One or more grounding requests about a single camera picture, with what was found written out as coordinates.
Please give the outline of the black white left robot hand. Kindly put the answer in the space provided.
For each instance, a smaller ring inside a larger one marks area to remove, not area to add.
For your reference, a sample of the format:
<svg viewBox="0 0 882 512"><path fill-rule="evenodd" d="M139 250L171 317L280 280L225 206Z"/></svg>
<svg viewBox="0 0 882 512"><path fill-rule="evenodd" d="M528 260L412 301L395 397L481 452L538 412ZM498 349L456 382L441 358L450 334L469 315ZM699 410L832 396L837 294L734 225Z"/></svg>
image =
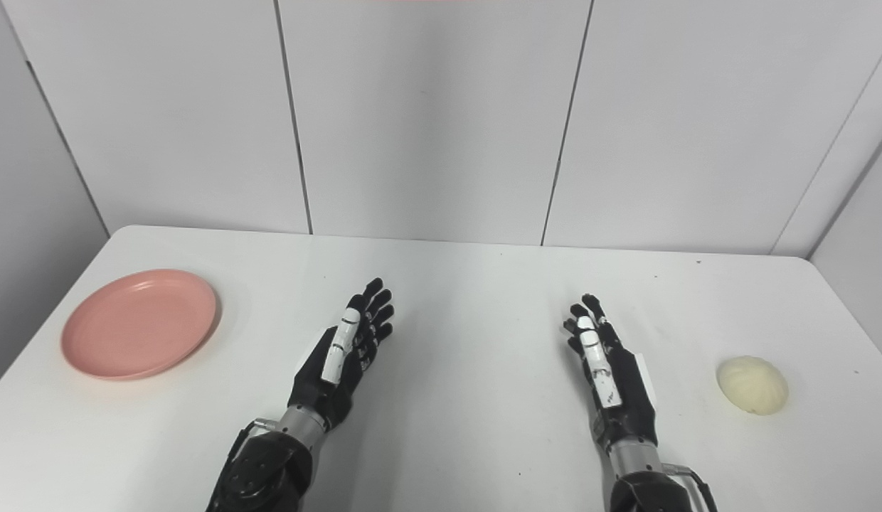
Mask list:
<svg viewBox="0 0 882 512"><path fill-rule="evenodd" d="M380 278L353 295L336 324L327 328L292 383L288 408L320 417L329 432L346 420L353 394L393 331L392 292Z"/></svg>

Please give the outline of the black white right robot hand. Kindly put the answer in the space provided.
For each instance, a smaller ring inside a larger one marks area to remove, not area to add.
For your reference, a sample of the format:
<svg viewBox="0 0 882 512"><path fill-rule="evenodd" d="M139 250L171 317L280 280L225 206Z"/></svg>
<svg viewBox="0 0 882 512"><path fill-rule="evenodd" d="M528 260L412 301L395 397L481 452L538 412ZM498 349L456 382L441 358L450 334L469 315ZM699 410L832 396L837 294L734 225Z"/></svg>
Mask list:
<svg viewBox="0 0 882 512"><path fill-rule="evenodd" d="M569 311L563 326L592 391L597 444L607 452L627 440L657 445L656 411L639 356L624 346L596 296L582 295Z"/></svg>

